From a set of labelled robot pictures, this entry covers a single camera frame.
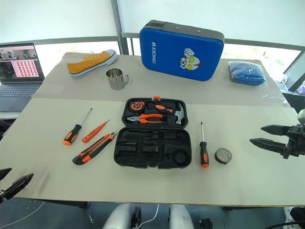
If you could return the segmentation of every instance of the stainless steel mug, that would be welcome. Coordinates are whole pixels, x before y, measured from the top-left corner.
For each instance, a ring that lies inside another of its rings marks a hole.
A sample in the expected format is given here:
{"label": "stainless steel mug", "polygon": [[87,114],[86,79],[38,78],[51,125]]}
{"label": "stainless steel mug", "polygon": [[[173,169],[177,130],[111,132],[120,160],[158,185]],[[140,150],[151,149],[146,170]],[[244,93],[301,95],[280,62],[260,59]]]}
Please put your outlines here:
{"label": "stainless steel mug", "polygon": [[120,69],[118,68],[112,68],[109,69],[106,72],[110,87],[114,90],[120,90],[123,89],[125,84],[129,82],[129,77],[128,74],[123,73]]}

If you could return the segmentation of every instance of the white shoe sole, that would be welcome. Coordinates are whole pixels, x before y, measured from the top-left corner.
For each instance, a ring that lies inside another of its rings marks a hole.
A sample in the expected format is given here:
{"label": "white shoe sole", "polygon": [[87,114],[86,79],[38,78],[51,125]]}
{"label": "white shoe sole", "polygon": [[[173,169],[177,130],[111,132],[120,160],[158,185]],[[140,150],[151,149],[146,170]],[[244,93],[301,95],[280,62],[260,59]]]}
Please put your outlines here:
{"label": "white shoe sole", "polygon": [[93,66],[93,67],[91,67],[91,68],[87,68],[86,70],[84,70],[84,71],[82,71],[82,72],[80,72],[80,73],[76,73],[76,74],[70,73],[70,75],[71,75],[74,79],[80,79],[80,78],[82,78],[82,77],[88,75],[89,73],[91,73],[91,72],[94,71],[95,69],[103,68],[103,67],[109,66],[110,64],[112,64],[113,62],[115,62],[115,60],[116,60],[117,58],[118,58],[118,54],[114,51],[114,53],[112,54],[112,56],[111,56],[108,60],[106,60],[106,61],[104,61],[104,62],[102,62],[102,63],[100,63],[100,64],[98,64],[98,65],[96,65],[96,66]]}

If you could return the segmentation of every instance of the blue case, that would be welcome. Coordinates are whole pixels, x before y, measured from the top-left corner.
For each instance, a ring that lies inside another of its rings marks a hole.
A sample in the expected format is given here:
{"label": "blue case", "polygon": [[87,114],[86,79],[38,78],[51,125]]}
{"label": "blue case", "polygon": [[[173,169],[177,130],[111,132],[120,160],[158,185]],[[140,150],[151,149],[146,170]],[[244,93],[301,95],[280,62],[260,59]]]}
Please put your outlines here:
{"label": "blue case", "polygon": [[140,32],[142,63],[150,70],[206,81],[224,48],[221,32],[152,20]]}

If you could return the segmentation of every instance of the blue cloth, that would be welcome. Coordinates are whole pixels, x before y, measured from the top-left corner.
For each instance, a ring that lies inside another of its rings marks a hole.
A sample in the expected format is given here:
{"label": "blue cloth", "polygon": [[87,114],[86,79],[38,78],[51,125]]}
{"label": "blue cloth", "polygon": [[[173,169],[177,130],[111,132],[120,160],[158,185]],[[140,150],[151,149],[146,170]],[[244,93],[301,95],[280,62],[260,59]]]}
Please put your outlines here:
{"label": "blue cloth", "polygon": [[255,63],[229,61],[229,69],[231,79],[237,83],[258,86],[266,81],[264,72],[260,66]]}

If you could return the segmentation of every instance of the screwdriver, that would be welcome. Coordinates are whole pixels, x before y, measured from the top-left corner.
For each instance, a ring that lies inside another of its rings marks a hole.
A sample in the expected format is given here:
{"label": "screwdriver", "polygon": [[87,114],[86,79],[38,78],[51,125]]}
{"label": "screwdriver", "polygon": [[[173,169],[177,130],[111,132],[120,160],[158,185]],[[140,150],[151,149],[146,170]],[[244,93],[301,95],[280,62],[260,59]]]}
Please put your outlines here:
{"label": "screwdriver", "polygon": [[200,145],[200,160],[201,160],[201,167],[208,168],[209,167],[209,156],[208,151],[206,150],[206,142],[203,138],[203,124],[201,122],[201,135],[202,135],[202,142]]}
{"label": "screwdriver", "polygon": [[97,128],[95,128],[94,130],[92,130],[90,133],[88,133],[81,141],[83,143],[87,143],[89,142],[94,136],[97,135],[98,132],[100,132],[100,130],[103,129],[103,127],[106,125],[106,123],[109,121],[110,119],[108,119],[106,122],[104,122],[102,125],[99,125]]}
{"label": "screwdriver", "polygon": [[92,108],[89,109],[88,113],[86,114],[86,116],[83,118],[83,120],[81,121],[80,124],[76,124],[75,127],[73,128],[73,130],[71,130],[67,136],[65,137],[65,139],[63,140],[63,144],[66,146],[71,145],[71,143],[75,140],[76,135],[78,134],[78,132],[81,129],[81,125],[83,123],[83,121],[86,119],[86,117],[88,116],[88,114],[92,111]]}

